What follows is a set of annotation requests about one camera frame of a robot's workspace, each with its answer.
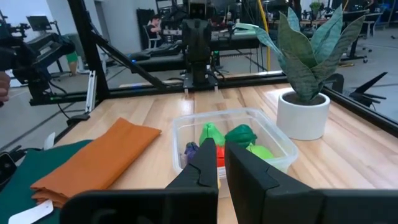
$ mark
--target white pot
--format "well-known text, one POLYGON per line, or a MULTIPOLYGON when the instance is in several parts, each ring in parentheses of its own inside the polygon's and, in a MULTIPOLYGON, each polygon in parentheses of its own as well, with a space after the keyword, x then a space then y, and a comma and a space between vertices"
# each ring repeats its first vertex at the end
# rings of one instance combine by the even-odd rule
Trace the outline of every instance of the white pot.
POLYGON ((297 140, 314 140, 323 136, 328 119, 330 99, 320 93, 321 103, 303 106, 289 103, 285 96, 294 91, 281 94, 278 100, 276 124, 288 137, 297 140))

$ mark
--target plastic container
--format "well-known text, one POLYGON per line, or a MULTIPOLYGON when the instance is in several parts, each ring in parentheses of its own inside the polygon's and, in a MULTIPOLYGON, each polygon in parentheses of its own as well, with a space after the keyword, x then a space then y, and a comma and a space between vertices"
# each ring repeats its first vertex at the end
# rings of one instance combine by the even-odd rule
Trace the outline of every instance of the plastic container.
MULTIPOLYGON (((266 161, 283 172, 287 172, 298 156, 296 145, 261 110, 243 108, 193 114, 173 120, 172 157, 173 167, 177 174, 187 164, 184 154, 186 144, 193 141, 199 145, 203 125, 207 122, 215 123, 224 135, 240 124, 249 125, 257 135, 256 145, 265 146, 274 155, 273 159, 266 161)), ((218 177, 221 181, 219 198, 229 197, 225 167, 218 168, 218 177)))

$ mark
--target potted plant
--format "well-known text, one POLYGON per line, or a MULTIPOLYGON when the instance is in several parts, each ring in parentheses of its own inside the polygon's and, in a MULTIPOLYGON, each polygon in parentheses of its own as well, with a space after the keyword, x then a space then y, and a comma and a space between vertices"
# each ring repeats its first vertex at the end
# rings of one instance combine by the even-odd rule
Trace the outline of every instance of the potted plant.
POLYGON ((312 20, 317 19, 320 7, 321 3, 319 1, 314 1, 310 4, 310 9, 312 11, 312 20))
POLYGON ((330 99, 320 92, 349 44, 358 38, 364 19, 356 19, 342 32, 343 11, 340 6, 309 40, 300 32, 299 19, 289 8, 287 17, 280 14, 279 47, 266 31, 256 29, 260 42, 276 53, 293 88, 293 91, 281 94, 278 100, 277 126, 288 137, 299 140, 322 137, 330 99))

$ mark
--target desk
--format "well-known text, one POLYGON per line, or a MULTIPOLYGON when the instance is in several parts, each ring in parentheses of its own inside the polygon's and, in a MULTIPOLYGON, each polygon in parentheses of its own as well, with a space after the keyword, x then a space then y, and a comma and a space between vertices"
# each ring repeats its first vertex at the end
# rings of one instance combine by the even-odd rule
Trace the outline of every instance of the desk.
MULTIPOLYGON (((111 189, 164 188, 172 168, 172 120, 179 116, 242 107, 260 108, 276 119, 277 98, 288 84, 121 98, 102 102, 88 121, 80 122, 57 145, 94 139, 119 118, 162 130, 162 134, 120 176, 111 189)), ((398 139, 332 102, 325 135, 294 141, 298 159, 289 175, 314 188, 398 188, 398 139)), ((219 200, 218 223, 235 224, 230 198, 219 200)))

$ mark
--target snake plant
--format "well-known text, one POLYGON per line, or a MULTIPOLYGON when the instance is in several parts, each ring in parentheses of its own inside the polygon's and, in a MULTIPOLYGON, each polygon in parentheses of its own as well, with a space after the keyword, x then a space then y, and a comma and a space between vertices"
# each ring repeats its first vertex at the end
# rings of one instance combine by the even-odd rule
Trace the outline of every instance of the snake plant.
POLYGON ((278 47, 263 29, 257 28, 256 35, 261 43, 276 53, 280 67, 299 100, 309 105, 322 90, 325 80, 335 72, 348 46, 358 38, 364 19, 356 19, 342 32, 343 10, 340 5, 309 40, 300 32, 299 19, 289 8, 287 17, 280 13, 278 47))
POLYGON ((321 8, 321 3, 319 1, 312 2, 310 4, 310 9, 314 16, 316 16, 319 12, 319 8, 321 8))

